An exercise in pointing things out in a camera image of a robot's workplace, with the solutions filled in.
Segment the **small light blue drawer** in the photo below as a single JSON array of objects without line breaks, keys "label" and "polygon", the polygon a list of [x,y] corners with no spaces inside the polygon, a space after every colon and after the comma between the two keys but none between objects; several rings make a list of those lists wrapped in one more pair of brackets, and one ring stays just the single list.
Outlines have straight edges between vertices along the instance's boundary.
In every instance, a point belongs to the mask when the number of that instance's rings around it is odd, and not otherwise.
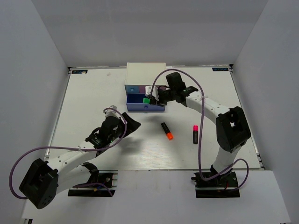
[{"label": "small light blue drawer", "polygon": [[138,85],[125,85],[126,93],[139,93],[139,86]]}]

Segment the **wide blue drawer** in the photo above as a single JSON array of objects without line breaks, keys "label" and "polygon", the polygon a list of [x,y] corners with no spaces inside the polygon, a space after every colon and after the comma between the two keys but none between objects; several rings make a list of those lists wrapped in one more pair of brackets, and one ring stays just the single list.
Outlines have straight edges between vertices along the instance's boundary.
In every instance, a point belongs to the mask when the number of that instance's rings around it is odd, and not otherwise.
[{"label": "wide blue drawer", "polygon": [[165,107],[150,105],[143,102],[145,94],[129,93],[127,94],[126,106],[129,112],[164,112]]}]

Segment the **pink drawer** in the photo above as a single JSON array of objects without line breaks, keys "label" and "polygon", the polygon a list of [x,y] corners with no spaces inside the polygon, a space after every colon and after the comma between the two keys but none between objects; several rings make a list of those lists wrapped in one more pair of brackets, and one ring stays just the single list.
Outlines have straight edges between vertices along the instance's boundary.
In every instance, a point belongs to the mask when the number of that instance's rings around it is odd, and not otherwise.
[{"label": "pink drawer", "polygon": [[[159,87],[162,90],[165,90],[167,88],[166,85],[160,85],[160,86],[157,85],[157,87]],[[140,85],[139,86],[139,93],[140,94],[145,94],[146,93],[146,86],[145,85]]]}]

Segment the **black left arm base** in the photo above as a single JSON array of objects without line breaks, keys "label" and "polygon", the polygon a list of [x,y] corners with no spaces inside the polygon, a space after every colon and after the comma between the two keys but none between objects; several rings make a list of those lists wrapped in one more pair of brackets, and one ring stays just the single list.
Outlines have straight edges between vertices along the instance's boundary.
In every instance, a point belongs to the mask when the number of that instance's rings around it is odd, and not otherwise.
[{"label": "black left arm base", "polygon": [[87,181],[68,190],[69,197],[112,197],[116,191],[118,171],[100,171],[92,163],[79,166],[87,171]]}]

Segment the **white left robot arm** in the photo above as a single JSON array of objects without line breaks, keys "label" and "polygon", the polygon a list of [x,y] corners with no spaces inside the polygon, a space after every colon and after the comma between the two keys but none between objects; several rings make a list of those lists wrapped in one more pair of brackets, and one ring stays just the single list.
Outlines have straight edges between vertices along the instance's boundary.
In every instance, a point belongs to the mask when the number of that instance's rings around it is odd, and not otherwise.
[{"label": "white left robot arm", "polygon": [[76,185],[94,186],[99,180],[99,170],[90,160],[106,151],[112,143],[125,138],[141,126],[126,112],[121,117],[109,111],[100,127],[95,128],[76,147],[55,158],[32,162],[19,189],[37,209],[51,203],[56,194]]}]

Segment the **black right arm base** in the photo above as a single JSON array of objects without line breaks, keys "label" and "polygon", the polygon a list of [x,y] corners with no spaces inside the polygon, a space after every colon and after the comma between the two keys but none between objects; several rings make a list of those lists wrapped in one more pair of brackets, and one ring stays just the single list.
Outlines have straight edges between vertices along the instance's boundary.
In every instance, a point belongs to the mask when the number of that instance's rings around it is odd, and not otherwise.
[{"label": "black right arm base", "polygon": [[199,173],[194,173],[191,180],[195,183],[196,198],[239,198],[240,192],[236,189],[239,184],[235,172],[204,181]]}]

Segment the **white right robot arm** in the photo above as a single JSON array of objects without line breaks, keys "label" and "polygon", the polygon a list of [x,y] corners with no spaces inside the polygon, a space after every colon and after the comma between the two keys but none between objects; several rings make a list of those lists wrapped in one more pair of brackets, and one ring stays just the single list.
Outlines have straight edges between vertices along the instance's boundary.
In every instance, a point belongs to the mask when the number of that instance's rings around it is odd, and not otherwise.
[{"label": "white right robot arm", "polygon": [[216,126],[216,139],[219,144],[218,154],[210,168],[210,176],[204,177],[202,167],[199,167],[200,179],[216,186],[222,186],[228,180],[228,174],[233,166],[239,162],[236,158],[240,149],[251,138],[251,132],[244,111],[236,106],[229,108],[211,100],[204,94],[198,82],[196,86],[186,86],[182,80],[183,71],[168,69],[166,75],[167,86],[165,89],[155,84],[146,86],[143,100],[145,103],[157,106],[166,106],[168,102],[175,101],[189,109],[201,114],[198,151],[201,151],[204,119],[208,118]]}]

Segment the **green capped highlighter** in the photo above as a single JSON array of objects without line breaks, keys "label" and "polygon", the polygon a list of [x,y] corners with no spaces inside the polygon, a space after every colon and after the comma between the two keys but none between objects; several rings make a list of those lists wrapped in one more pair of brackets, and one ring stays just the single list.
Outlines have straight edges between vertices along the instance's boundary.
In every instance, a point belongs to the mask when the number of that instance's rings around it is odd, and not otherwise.
[{"label": "green capped highlighter", "polygon": [[150,104],[150,99],[149,98],[143,98],[142,102],[144,104]]}]

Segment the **white drawer cabinet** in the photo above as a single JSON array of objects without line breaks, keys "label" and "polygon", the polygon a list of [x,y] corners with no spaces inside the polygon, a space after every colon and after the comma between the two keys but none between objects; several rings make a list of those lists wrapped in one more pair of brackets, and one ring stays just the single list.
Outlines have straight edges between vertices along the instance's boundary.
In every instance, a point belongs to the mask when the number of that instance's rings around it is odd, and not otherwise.
[{"label": "white drawer cabinet", "polygon": [[151,85],[166,63],[127,63],[125,85]]}]

